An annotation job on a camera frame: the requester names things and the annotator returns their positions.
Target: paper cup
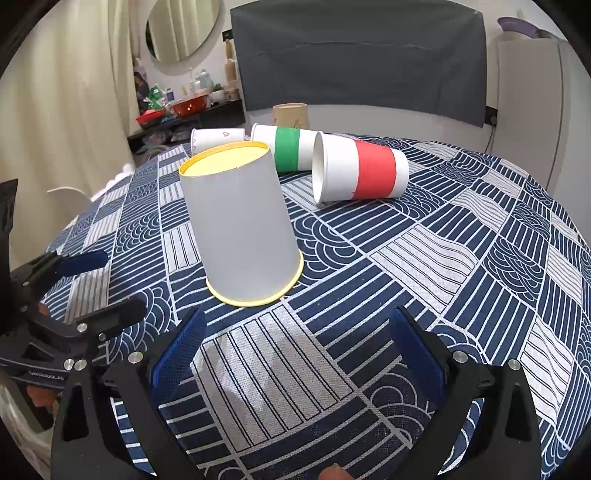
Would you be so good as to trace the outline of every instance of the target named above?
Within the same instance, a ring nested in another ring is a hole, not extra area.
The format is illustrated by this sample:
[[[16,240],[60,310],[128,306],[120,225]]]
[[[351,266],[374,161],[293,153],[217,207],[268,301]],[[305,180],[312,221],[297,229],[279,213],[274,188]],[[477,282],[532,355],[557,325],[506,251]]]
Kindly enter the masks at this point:
[[[308,105],[305,103],[282,103],[273,107],[273,125],[277,127],[310,128]]]
[[[400,197],[408,185],[408,160],[400,150],[353,138],[322,135],[323,161],[314,159],[316,203]]]
[[[237,142],[179,169],[206,284],[239,307],[282,297],[300,278],[298,249],[269,147]]]
[[[279,173],[312,169],[312,160],[323,160],[322,136],[312,130],[254,124],[251,140],[271,147]]]
[[[191,155],[210,148],[245,139],[243,128],[193,128],[191,132]]]

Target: blue gripper pad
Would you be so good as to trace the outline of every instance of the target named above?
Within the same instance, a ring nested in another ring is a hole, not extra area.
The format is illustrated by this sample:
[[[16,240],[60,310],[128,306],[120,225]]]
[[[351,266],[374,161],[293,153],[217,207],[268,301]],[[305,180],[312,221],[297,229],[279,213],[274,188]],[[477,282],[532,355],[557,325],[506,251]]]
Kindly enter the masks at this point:
[[[419,388],[436,406],[446,399],[445,373],[404,313],[395,308],[390,315],[390,333]]]
[[[200,309],[195,309],[190,317],[185,317],[177,328],[180,328],[181,331],[170,342],[152,369],[150,398],[156,406],[165,403],[172,397],[191,365],[197,350],[199,350],[207,328],[205,313]]]
[[[73,277],[84,272],[103,268],[109,261],[109,256],[103,250],[93,250],[85,254],[64,257],[58,265],[56,274],[61,277]]]

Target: red container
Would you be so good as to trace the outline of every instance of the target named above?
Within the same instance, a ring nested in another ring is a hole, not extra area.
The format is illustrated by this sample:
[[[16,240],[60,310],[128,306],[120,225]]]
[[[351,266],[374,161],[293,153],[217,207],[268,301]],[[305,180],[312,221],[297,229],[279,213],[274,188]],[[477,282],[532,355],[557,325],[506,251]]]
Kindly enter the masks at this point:
[[[164,113],[164,110],[156,110],[154,112],[144,113],[143,115],[140,115],[138,118],[136,118],[135,121],[138,122],[142,128],[148,128],[159,123],[160,119],[164,116]]]
[[[178,116],[188,116],[207,108],[208,93],[197,93],[187,99],[174,102],[171,106]]]

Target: human hand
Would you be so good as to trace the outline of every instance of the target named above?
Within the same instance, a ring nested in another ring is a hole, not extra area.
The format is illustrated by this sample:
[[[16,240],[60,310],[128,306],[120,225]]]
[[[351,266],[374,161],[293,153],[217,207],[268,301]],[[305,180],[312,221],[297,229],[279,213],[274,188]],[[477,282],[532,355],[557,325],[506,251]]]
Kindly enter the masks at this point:
[[[320,472],[318,480],[355,480],[349,475],[347,470],[342,468],[338,463],[333,463]]]

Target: table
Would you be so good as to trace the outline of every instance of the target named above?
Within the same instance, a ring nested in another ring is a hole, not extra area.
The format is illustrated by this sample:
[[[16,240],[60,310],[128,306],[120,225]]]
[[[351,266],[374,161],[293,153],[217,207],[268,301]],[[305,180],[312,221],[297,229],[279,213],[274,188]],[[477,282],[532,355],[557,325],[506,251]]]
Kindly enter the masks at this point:
[[[213,105],[210,108],[188,116],[181,116],[174,120],[160,122],[153,127],[144,128],[139,132],[127,137],[129,149],[136,152],[144,146],[143,138],[146,135],[159,132],[161,130],[173,129],[174,127],[187,128],[237,128],[245,122],[242,100],[221,103]]]
[[[210,479],[316,478],[333,462],[353,477],[389,477],[433,414],[386,330],[405,305],[422,328],[481,362],[517,358],[538,411],[543,476],[591,412],[591,254],[564,209],[526,172],[434,142],[361,137],[403,150],[400,199],[318,207],[307,173],[281,176],[306,266],[281,300],[250,309],[205,285],[178,167],[188,145],[140,167],[50,245],[104,249],[99,271],[61,280],[44,300],[76,316],[139,295],[142,323],[103,345],[112,362],[145,350],[199,305],[208,330],[162,415]],[[481,402],[444,468],[456,465]],[[121,402],[119,426],[151,471]]]

